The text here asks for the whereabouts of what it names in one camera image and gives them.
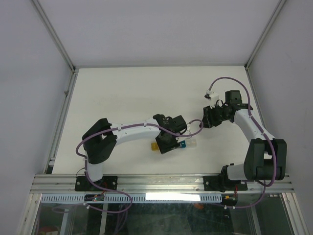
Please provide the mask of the weekly pill organizer strip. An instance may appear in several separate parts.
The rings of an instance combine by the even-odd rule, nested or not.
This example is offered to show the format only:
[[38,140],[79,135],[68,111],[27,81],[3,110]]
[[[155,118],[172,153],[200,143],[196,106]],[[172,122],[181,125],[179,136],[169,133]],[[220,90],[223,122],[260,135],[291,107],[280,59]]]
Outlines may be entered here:
[[[179,148],[182,148],[182,149],[197,147],[197,141],[196,141],[196,139],[193,139],[193,138],[186,139],[186,140],[180,142],[179,144],[180,144]],[[151,150],[152,151],[160,151],[159,146],[156,142],[151,143]]]

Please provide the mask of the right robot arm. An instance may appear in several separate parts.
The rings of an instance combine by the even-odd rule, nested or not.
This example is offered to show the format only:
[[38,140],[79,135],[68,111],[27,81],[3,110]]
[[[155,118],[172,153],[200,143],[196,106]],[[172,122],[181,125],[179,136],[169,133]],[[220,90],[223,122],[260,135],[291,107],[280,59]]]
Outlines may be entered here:
[[211,190],[246,190],[246,182],[257,181],[270,187],[281,181],[286,174],[287,143],[277,139],[263,126],[254,121],[252,108],[242,102],[239,90],[225,92],[225,101],[208,90],[205,94],[210,102],[203,108],[202,122],[205,128],[217,127],[224,121],[235,123],[243,132],[249,146],[242,164],[222,167],[220,174],[209,177],[205,183]]

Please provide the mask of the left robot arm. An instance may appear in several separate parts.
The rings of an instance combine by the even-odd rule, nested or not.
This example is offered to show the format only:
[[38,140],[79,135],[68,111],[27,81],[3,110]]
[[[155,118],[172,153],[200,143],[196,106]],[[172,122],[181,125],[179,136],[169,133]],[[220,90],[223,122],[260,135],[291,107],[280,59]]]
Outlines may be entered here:
[[122,143],[140,139],[155,139],[161,154],[180,147],[178,138],[188,126],[184,118],[156,114],[134,123],[114,124],[106,118],[98,120],[83,136],[83,149],[87,156],[85,184],[92,190],[102,186],[103,163],[113,149]]

